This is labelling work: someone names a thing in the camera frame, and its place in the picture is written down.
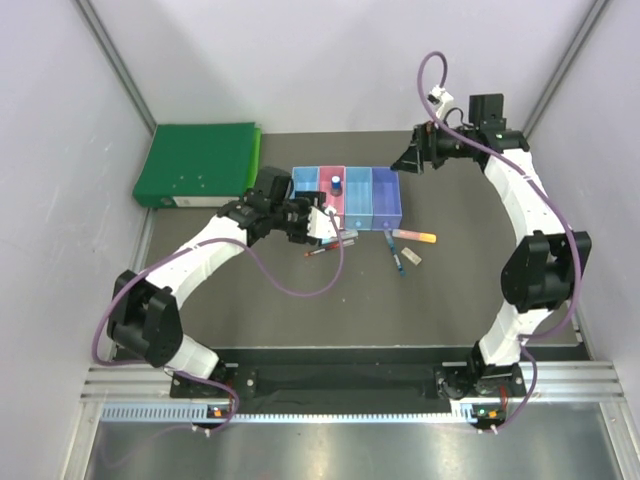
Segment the light blue end bin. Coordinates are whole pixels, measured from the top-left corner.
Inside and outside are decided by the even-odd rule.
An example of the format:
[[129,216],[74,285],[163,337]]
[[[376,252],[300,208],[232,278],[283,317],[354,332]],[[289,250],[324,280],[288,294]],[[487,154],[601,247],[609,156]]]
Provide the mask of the light blue end bin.
[[319,168],[317,166],[297,166],[292,169],[293,189],[290,198],[300,192],[319,191]]

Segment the small blue capped bottle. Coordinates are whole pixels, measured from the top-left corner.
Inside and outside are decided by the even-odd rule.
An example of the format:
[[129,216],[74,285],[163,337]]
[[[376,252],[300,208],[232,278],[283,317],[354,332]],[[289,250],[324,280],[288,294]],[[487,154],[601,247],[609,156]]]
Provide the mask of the small blue capped bottle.
[[342,178],[339,175],[333,175],[330,179],[330,193],[334,197],[342,195]]

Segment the purple plastic bin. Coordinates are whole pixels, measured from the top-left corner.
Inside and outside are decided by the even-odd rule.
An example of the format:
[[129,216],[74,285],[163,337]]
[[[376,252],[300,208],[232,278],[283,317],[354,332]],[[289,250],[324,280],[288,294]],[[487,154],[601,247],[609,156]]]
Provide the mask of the purple plastic bin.
[[372,230],[393,230],[402,220],[402,203],[398,173],[390,168],[372,168]]

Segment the light green plastic folder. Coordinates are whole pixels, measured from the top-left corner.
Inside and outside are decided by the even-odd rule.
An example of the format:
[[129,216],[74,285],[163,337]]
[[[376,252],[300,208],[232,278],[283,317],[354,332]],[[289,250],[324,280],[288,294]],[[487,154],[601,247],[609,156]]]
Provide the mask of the light green plastic folder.
[[262,130],[258,127],[254,129],[253,143],[250,154],[250,162],[248,169],[248,182],[253,184],[259,170],[260,149],[261,149]]

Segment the dark green ring binder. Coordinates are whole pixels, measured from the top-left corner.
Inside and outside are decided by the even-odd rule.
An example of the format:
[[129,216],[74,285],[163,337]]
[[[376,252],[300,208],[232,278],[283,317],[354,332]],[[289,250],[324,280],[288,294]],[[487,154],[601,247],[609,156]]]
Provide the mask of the dark green ring binder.
[[161,124],[132,196],[145,208],[220,207],[253,184],[256,124]]

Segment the pink plastic bin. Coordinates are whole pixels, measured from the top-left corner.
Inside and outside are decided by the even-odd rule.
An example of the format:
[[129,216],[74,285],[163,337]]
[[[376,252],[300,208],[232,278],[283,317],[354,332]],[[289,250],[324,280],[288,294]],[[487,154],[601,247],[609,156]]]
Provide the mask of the pink plastic bin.
[[326,194],[326,207],[333,207],[340,219],[340,227],[344,227],[345,207],[345,167],[320,166],[318,187]]

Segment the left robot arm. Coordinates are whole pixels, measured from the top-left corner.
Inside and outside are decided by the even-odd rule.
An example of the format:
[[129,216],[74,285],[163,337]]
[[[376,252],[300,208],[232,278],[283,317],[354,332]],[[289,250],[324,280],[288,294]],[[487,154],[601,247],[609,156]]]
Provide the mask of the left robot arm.
[[341,221],[325,193],[293,193],[292,187],[290,173],[261,168],[254,185],[220,207],[177,252],[140,273],[123,272],[106,315],[107,336],[155,368],[191,376],[203,395],[220,394],[227,374],[219,356],[184,333],[180,309],[218,268],[273,231],[310,245],[337,233]]

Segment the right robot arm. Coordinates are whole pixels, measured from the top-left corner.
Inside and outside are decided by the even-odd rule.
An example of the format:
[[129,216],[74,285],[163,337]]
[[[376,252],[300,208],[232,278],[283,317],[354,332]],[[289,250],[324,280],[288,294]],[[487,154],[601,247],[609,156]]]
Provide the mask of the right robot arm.
[[592,248],[588,233],[563,225],[548,203],[530,146],[503,115],[501,94],[473,95],[469,121],[450,128],[443,115],[413,128],[395,171],[421,174],[449,159],[470,158],[496,189],[511,222],[516,248],[500,277],[503,303],[464,367],[438,372],[441,396],[493,396],[517,390],[518,362],[539,325],[572,300]]

